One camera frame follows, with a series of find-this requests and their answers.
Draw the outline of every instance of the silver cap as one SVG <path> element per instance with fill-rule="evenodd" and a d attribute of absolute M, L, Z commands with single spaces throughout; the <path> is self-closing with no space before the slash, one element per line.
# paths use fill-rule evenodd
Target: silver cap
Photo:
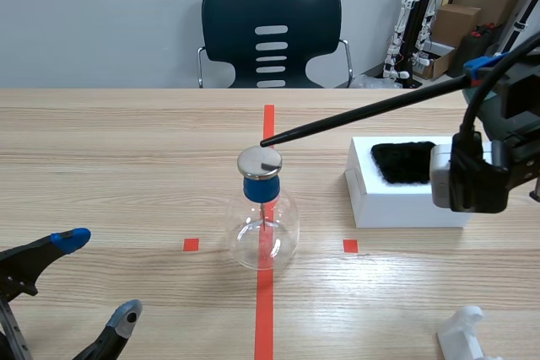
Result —
<path fill-rule="evenodd" d="M 274 148 L 258 145 L 243 151 L 238 157 L 238 170 L 252 180 L 271 179 L 281 170 L 281 155 Z"/>

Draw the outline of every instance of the blue cap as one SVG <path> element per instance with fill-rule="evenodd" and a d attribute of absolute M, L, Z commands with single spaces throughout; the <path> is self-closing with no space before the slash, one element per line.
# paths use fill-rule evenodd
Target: blue cap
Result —
<path fill-rule="evenodd" d="M 90 240 L 91 233 L 86 228 L 76 228 L 61 234 L 51 234 L 51 242 L 66 255 L 81 249 Z"/>

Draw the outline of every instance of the chair backrest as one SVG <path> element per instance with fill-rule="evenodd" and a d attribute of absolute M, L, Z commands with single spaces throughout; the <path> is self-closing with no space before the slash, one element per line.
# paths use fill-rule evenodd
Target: chair backrest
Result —
<path fill-rule="evenodd" d="M 235 67 L 233 88 L 319 87 L 305 66 L 338 48 L 341 0 L 203 0 L 202 10 L 208 58 Z"/>

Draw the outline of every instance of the round-bottom flask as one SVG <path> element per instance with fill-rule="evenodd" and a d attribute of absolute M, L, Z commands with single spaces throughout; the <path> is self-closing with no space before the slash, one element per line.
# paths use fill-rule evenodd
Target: round-bottom flask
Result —
<path fill-rule="evenodd" d="M 272 148 L 252 147 L 238 157 L 244 187 L 227 208 L 227 238 L 232 256 L 256 270 L 284 268 L 300 235 L 294 199 L 283 190 L 282 159 Z"/>

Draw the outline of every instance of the wooden table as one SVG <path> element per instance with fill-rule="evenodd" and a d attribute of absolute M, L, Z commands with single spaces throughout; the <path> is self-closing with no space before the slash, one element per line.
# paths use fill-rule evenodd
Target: wooden table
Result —
<path fill-rule="evenodd" d="M 71 359 L 124 301 L 143 316 L 122 359 L 252 359 L 257 274 L 224 242 L 238 153 L 262 135 L 400 90 L 0 90 L 0 248 L 76 227 L 90 242 L 13 301 L 36 360 Z M 452 94 L 279 146 L 298 203 L 294 264 L 275 275 L 274 357 L 441 359 L 436 326 L 464 304 L 487 315 L 488 355 L 540 356 L 540 207 L 532 183 L 464 230 L 358 230 L 343 169 L 352 136 L 451 135 Z M 183 252 L 199 238 L 198 252 Z M 345 254 L 343 239 L 360 253 Z"/>

